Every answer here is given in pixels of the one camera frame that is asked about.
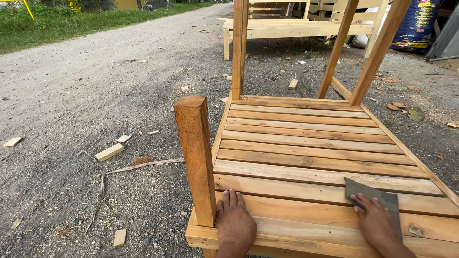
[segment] wooden structure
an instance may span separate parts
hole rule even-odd
[[[271,0],[277,3],[288,0]],[[249,19],[247,26],[248,39],[313,37],[337,35],[344,16],[348,0],[301,0],[307,2],[303,19]],[[368,43],[364,57],[368,57],[378,34],[384,11],[389,0],[361,0],[357,8],[378,7],[378,12],[358,12],[353,16],[353,22],[347,32],[348,35],[367,34]],[[308,10],[319,11],[319,15],[306,15]],[[326,11],[332,11],[330,18],[325,17]],[[230,43],[233,41],[233,19],[219,18],[223,23],[223,54],[224,60],[230,59]],[[374,21],[373,24],[357,23],[359,20]]]
[[[235,3],[232,89],[212,150],[206,98],[174,105],[194,203],[190,246],[216,253],[216,200],[233,188],[258,225],[249,254],[379,258],[344,196],[351,178],[398,193],[403,242],[418,257],[457,257],[459,197],[362,105],[409,3],[394,1],[351,93],[332,77],[358,6],[348,2],[318,99],[241,95],[248,1]],[[344,100],[323,99],[329,85]]]

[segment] dirt road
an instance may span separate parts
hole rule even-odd
[[[215,18],[230,17],[232,8],[217,4],[0,56],[0,96],[7,98],[0,101],[0,143],[24,138],[16,147],[0,148],[0,257],[202,256],[178,244],[186,243],[192,208],[182,163],[109,175],[95,225],[87,236],[84,232],[97,203],[100,174],[127,167],[140,156],[182,156],[169,111],[179,96],[207,96],[213,139],[224,108],[220,99],[230,89],[221,74],[231,74],[231,62],[223,61],[222,21]],[[252,56],[246,64],[247,94],[316,95],[330,49],[295,38],[249,40],[247,46]],[[314,48],[312,58],[305,59],[296,46]],[[345,49],[340,58],[335,76],[347,87],[362,70],[361,53]],[[291,59],[276,61],[277,56]],[[300,59],[308,64],[299,65]],[[459,66],[450,65],[388,52],[380,70],[398,82],[375,80],[369,97],[379,102],[367,97],[364,103],[457,193],[458,131],[445,124],[459,119]],[[293,78],[300,79],[297,90],[286,90]],[[410,85],[421,90],[407,89]],[[182,92],[182,86],[190,90]],[[382,86],[387,90],[376,90]],[[337,98],[333,92],[327,97]],[[420,106],[426,119],[415,123],[388,110],[391,101]],[[154,130],[160,133],[148,135]],[[125,151],[103,163],[94,159],[113,145],[109,141],[129,134]],[[21,223],[12,228],[17,218]],[[115,231],[123,228],[128,229],[126,245],[113,248]]]

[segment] grass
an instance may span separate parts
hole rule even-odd
[[[212,3],[174,4],[172,8],[159,8],[155,11],[110,10],[80,14],[62,6],[30,6],[35,20],[32,20],[25,7],[0,7],[0,54],[87,35],[98,30],[146,22],[211,5]]]

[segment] wooden frame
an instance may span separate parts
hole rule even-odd
[[[235,3],[233,82],[210,149],[206,99],[174,105],[194,208],[185,237],[218,250],[215,202],[234,188],[258,224],[249,254],[272,258],[379,258],[358,229],[346,178],[398,194],[404,244],[418,257],[459,250],[459,197],[403,145],[361,100],[410,0],[389,12],[353,93],[333,70],[359,0],[350,0],[319,90],[343,100],[242,95],[248,0]]]

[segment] ground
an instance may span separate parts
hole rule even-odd
[[[1,258],[202,257],[200,249],[183,245],[192,208],[183,163],[108,175],[105,201],[94,226],[84,232],[97,204],[100,174],[128,167],[136,157],[182,157],[170,112],[179,96],[207,96],[215,137],[224,109],[220,99],[231,84],[221,76],[231,75],[231,62],[223,60],[223,21],[215,18],[230,17],[232,8],[213,5],[1,56],[0,95],[6,99],[0,101],[0,143],[24,138],[16,147],[0,148]],[[248,40],[245,94],[315,97],[331,51],[317,42]],[[313,48],[311,58],[304,50],[295,52],[297,46]],[[366,61],[362,53],[345,48],[337,65],[335,77],[349,89]],[[458,63],[430,64],[420,56],[388,51],[380,73],[398,82],[375,79],[364,100],[455,193],[459,131],[446,123],[459,122]],[[287,90],[294,78],[299,79],[297,89]],[[420,90],[407,88],[412,85]],[[327,98],[337,95],[329,90]],[[419,106],[424,121],[413,122],[388,109],[391,101]],[[148,134],[154,130],[160,133]],[[102,163],[95,160],[96,153],[114,144],[110,141],[129,134],[125,151]],[[439,159],[437,152],[445,158]],[[14,228],[17,218],[21,223]],[[126,245],[113,248],[115,231],[123,228]],[[69,231],[60,236],[65,229]]]

